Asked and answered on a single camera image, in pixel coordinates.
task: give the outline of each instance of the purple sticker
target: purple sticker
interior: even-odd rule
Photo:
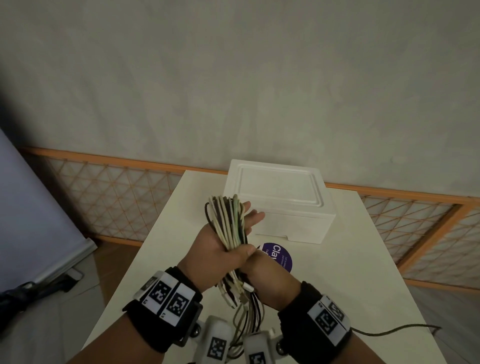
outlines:
[[[279,263],[287,272],[292,270],[292,257],[283,246],[274,243],[265,243],[260,245],[258,249],[267,253],[270,258]]]

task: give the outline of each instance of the wrist strap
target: wrist strap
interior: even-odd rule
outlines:
[[[352,335],[348,317],[307,282],[278,317],[282,348],[299,364],[330,363]]]
[[[123,311],[145,342],[165,353],[173,343],[185,345],[202,311],[201,300],[202,294],[180,269],[170,267],[149,279]]]

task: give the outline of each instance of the hand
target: hand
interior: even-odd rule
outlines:
[[[248,211],[251,203],[248,201],[243,205],[245,211]],[[264,217],[264,212],[256,210],[245,215],[245,233],[250,234],[252,226],[258,224]],[[255,251],[253,245],[243,244],[226,252],[218,235],[206,224],[177,266],[200,292],[204,292],[219,283],[228,272],[240,268]]]
[[[277,311],[283,310],[300,293],[301,283],[279,263],[257,250],[241,267],[258,298]]]

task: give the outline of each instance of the person's left hand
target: person's left hand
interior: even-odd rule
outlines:
[[[250,202],[245,202],[245,211],[250,209]],[[245,215],[245,233],[252,231],[252,226],[265,217],[264,212],[252,210]],[[206,224],[198,233],[187,255],[177,264],[177,267],[188,279],[204,292],[219,283],[228,273],[240,268],[255,252],[251,244],[242,244],[229,252],[220,241],[218,235]]]

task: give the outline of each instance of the tabletop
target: tabletop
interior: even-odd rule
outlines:
[[[85,346],[112,325],[121,309],[157,270],[176,265],[187,253],[206,223],[204,204],[211,195],[222,195],[225,175],[186,171],[148,234],[132,265],[120,282]],[[290,242],[285,238],[255,235],[249,242],[272,242],[286,248],[292,259],[291,273],[328,294],[349,316],[352,327],[382,332],[397,326],[425,323],[408,288],[355,191],[329,189],[337,216],[321,244]],[[216,288],[204,293],[205,321],[216,315],[231,322],[235,310],[227,306]],[[276,311],[265,308],[262,329],[280,333]],[[382,337],[359,335],[387,364],[435,363],[445,360],[427,328],[407,328]],[[164,364],[188,363],[195,344],[172,346]],[[243,357],[232,363],[244,363]],[[294,363],[291,357],[278,361]]]

